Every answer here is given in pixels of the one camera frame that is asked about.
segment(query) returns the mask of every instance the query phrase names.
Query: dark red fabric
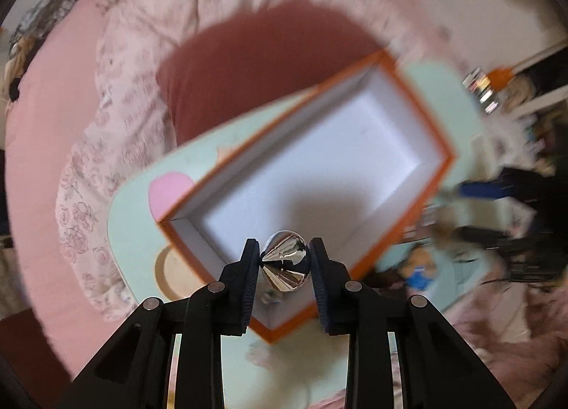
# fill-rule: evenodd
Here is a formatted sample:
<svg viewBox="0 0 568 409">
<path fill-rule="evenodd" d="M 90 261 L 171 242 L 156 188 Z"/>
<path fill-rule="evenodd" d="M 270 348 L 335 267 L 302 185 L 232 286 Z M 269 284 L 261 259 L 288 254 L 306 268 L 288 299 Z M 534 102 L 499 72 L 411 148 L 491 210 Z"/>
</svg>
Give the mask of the dark red fabric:
<svg viewBox="0 0 568 409">
<path fill-rule="evenodd" d="M 157 81 L 181 145 L 379 49 L 341 13 L 290 0 L 192 37 L 162 63 Z"/>
<path fill-rule="evenodd" d="M 71 380 L 32 310 L 0 321 L 0 352 L 30 396 L 43 409 L 54 408 Z"/>
</svg>

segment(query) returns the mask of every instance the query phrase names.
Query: pink sticker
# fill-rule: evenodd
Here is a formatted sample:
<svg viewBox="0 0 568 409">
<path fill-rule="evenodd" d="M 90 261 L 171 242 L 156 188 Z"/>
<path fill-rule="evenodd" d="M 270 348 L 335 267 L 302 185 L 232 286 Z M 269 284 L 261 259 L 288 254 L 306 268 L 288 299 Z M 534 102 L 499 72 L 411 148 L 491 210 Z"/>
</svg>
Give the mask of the pink sticker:
<svg viewBox="0 0 568 409">
<path fill-rule="evenodd" d="M 150 183 L 148 203 L 154 220 L 158 222 L 191 188 L 194 181 L 180 172 L 159 176 Z"/>
</svg>

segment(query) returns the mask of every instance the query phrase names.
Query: open box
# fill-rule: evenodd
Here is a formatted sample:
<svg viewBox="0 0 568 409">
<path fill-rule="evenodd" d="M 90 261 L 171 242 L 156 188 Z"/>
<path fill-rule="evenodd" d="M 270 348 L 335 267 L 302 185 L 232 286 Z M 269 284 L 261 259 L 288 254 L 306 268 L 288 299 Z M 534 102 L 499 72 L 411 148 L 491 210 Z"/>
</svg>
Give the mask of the open box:
<svg viewBox="0 0 568 409">
<path fill-rule="evenodd" d="M 384 52 L 323 83 L 233 152 L 158 222 L 204 282 L 246 239 L 322 237 L 364 276 L 437 190 L 452 150 Z M 257 296 L 263 293 L 259 276 Z M 273 342 L 316 312 L 309 280 L 282 302 L 255 301 L 251 327 Z"/>
</svg>

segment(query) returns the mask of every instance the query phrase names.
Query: light blue surface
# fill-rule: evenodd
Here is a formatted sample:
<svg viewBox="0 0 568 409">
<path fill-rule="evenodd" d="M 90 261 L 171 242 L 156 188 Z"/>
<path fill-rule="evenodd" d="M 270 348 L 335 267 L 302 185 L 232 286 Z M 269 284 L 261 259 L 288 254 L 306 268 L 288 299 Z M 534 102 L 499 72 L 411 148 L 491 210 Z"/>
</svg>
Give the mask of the light blue surface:
<svg viewBox="0 0 568 409">
<path fill-rule="evenodd" d="M 445 128 L 458 160 L 444 180 L 445 188 L 474 176 L 478 164 L 471 141 L 482 133 L 476 105 L 461 82 L 443 64 L 408 65 L 403 73 L 428 102 L 434 117 Z M 170 171 L 180 171 L 195 181 L 214 165 L 211 136 L 223 138 L 222 144 L 237 144 L 251 126 L 262 128 L 268 121 L 297 103 L 300 96 L 275 102 L 266 108 L 242 116 L 227 137 L 226 129 L 214 132 L 178 148 L 151 168 L 123 185 L 116 194 L 109 214 L 109 241 L 121 272 L 138 301 L 149 296 L 164 298 L 154 280 L 155 257 L 168 242 L 157 227 L 148 206 L 148 187 L 155 178 Z M 467 203 L 458 205 L 458 217 L 464 224 L 471 220 Z M 429 247 L 438 267 L 438 278 L 427 292 L 432 303 L 446 309 L 470 289 L 487 270 L 483 254 L 479 261 L 463 266 L 467 282 L 458 286 L 454 266 L 448 254 Z M 399 263 L 408 246 L 393 246 L 379 261 L 381 268 Z M 226 404 L 231 409 L 298 409 L 317 402 L 345 387 L 347 360 L 338 340 L 326 337 L 316 321 L 311 321 L 272 347 L 278 357 L 272 371 L 251 364 L 246 359 L 250 346 L 259 341 L 249 330 L 244 337 L 223 337 L 223 370 Z"/>
</svg>

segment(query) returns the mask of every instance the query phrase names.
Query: mint green table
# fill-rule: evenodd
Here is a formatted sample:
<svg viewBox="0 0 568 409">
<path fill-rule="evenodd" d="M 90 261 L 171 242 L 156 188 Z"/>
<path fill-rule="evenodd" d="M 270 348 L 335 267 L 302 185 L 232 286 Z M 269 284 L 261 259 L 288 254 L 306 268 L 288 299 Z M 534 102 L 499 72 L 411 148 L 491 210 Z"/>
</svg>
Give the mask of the mint green table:
<svg viewBox="0 0 568 409">
<path fill-rule="evenodd" d="M 496 165 L 483 137 L 481 114 L 458 76 L 435 62 L 411 64 L 402 68 L 401 73 L 428 103 L 458 156 L 442 187 L 450 189 L 462 180 L 494 173 Z M 148 187 L 152 180 L 176 171 L 197 182 L 215 165 L 219 145 L 224 148 L 239 145 L 300 99 L 302 94 L 290 96 L 208 132 L 176 149 L 120 188 L 110 208 L 109 242 L 138 302 L 150 296 L 167 301 L 154 278 L 155 258 L 168 242 L 149 210 Z M 485 224 L 493 219 L 494 227 L 502 228 L 507 223 L 507 210 L 500 204 L 485 209 L 481 216 L 475 207 L 477 203 L 463 200 L 452 205 L 459 224 L 472 223 L 479 218 Z M 393 246 L 378 266 L 384 268 L 398 263 L 407 250 L 405 245 Z M 456 279 L 450 254 L 431 252 L 438 265 L 438 278 L 426 295 L 443 311 L 487 272 L 488 261 L 481 251 L 470 254 L 470 258 L 479 258 L 479 261 L 468 263 L 466 272 L 459 273 L 461 279 Z M 255 347 L 257 353 L 258 350 L 261 354 L 270 353 L 270 370 L 246 358 Z M 299 409 L 345 388 L 345 339 L 327 337 L 316 320 L 271 347 L 263 344 L 251 330 L 243 337 L 223 337 L 222 350 L 225 402 L 230 409 Z"/>
</svg>

